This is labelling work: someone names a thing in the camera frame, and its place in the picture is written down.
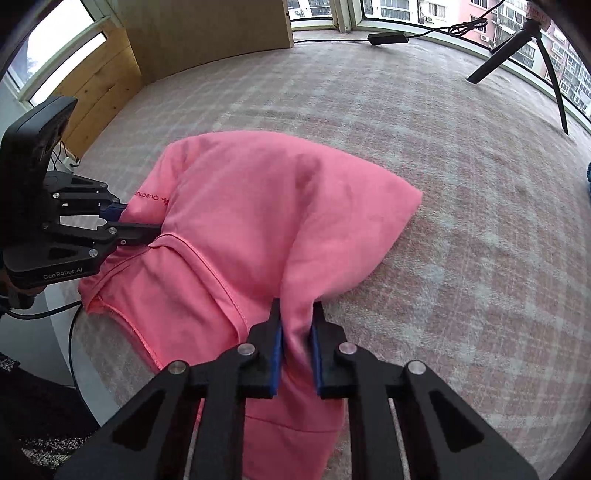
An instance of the metal screw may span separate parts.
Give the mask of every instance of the metal screw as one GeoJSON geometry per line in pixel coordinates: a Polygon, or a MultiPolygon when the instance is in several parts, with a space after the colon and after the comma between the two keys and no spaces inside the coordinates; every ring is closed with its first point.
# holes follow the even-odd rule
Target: metal screw
{"type": "Polygon", "coordinates": [[[251,343],[241,343],[238,345],[238,353],[244,356],[250,356],[256,352],[256,347],[251,343]]]}
{"type": "Polygon", "coordinates": [[[408,371],[415,375],[423,375],[427,371],[427,367],[423,362],[413,360],[408,364],[408,371]]]}
{"type": "Polygon", "coordinates": [[[180,360],[175,360],[168,366],[168,371],[173,375],[178,375],[183,373],[187,369],[187,365],[185,362],[181,362],[180,360]]]}
{"type": "Polygon", "coordinates": [[[357,351],[357,345],[351,342],[343,342],[339,345],[339,352],[344,355],[353,355],[357,351]]]}

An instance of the black robotic device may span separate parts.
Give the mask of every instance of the black robotic device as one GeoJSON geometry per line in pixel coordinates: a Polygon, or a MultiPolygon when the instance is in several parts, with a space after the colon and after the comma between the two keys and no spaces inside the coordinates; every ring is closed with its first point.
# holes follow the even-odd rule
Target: black robotic device
{"type": "MultiPolygon", "coordinates": [[[[158,225],[109,222],[97,230],[61,225],[64,215],[111,218],[108,211],[121,206],[105,183],[47,171],[75,104],[73,98],[51,98],[2,139],[0,247],[4,268],[18,288],[92,275],[117,246],[146,245],[160,234],[158,225]]],[[[327,322],[320,303],[314,305],[309,341],[318,395],[348,399],[354,480],[404,478],[389,399],[413,480],[538,478],[424,363],[399,367],[378,360],[327,322]]],[[[213,362],[189,366],[175,361],[164,368],[55,478],[180,480],[190,462],[191,480],[241,479],[246,399],[272,401],[277,394],[282,345],[280,301],[275,299],[268,320],[251,329],[247,343],[213,362]],[[202,401],[194,455],[188,460],[202,401]]],[[[2,447],[6,441],[0,440],[2,447]]]]}

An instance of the pink building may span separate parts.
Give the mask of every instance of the pink building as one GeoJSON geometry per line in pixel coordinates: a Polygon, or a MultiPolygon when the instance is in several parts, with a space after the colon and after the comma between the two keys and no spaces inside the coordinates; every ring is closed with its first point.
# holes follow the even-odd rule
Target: pink building
{"type": "MultiPolygon", "coordinates": [[[[460,22],[469,22],[481,17],[489,8],[498,3],[497,0],[459,0],[460,1],[460,22]]],[[[492,13],[486,17],[488,25],[472,30],[464,35],[464,38],[475,41],[485,47],[490,47],[495,38],[495,26],[492,23],[492,13]]]]}

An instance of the glass pane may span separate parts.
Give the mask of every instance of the glass pane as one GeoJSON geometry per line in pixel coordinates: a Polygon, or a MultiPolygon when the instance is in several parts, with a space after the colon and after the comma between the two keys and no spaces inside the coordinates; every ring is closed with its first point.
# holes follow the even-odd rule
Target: glass pane
{"type": "Polygon", "coordinates": [[[287,0],[291,20],[331,18],[329,0],[287,0]]]}
{"type": "Polygon", "coordinates": [[[12,61],[10,71],[17,85],[25,84],[47,60],[92,22],[80,0],[63,0],[37,25],[12,61]]]}
{"type": "Polygon", "coordinates": [[[102,33],[99,33],[95,38],[91,39],[78,49],[69,59],[67,59],[61,66],[53,72],[53,74],[41,85],[39,90],[31,98],[33,106],[47,100],[47,97],[51,95],[53,90],[61,83],[61,81],[67,77],[67,75],[76,68],[76,66],[84,60],[88,55],[92,53],[100,44],[106,40],[102,33]]]}
{"type": "MultiPolygon", "coordinates": [[[[357,0],[365,18],[418,24],[427,28],[449,27],[480,18],[499,0],[357,0]]],[[[527,1],[505,0],[489,13],[487,25],[469,31],[463,38],[494,48],[519,31],[527,19],[527,1]]],[[[564,34],[552,23],[542,32],[542,42],[556,70],[560,89],[585,115],[591,114],[591,76],[564,34]]],[[[522,66],[549,80],[550,75],[538,45],[530,41],[512,56],[522,66]]]]}

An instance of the pink sleeve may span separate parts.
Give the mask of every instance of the pink sleeve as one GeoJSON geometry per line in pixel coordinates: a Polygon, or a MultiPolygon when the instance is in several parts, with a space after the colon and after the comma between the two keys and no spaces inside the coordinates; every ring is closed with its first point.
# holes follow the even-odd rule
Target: pink sleeve
{"type": "Polygon", "coordinates": [[[135,192],[120,222],[162,225],[178,178],[187,168],[187,143],[175,142],[162,152],[152,172],[135,192]]]}

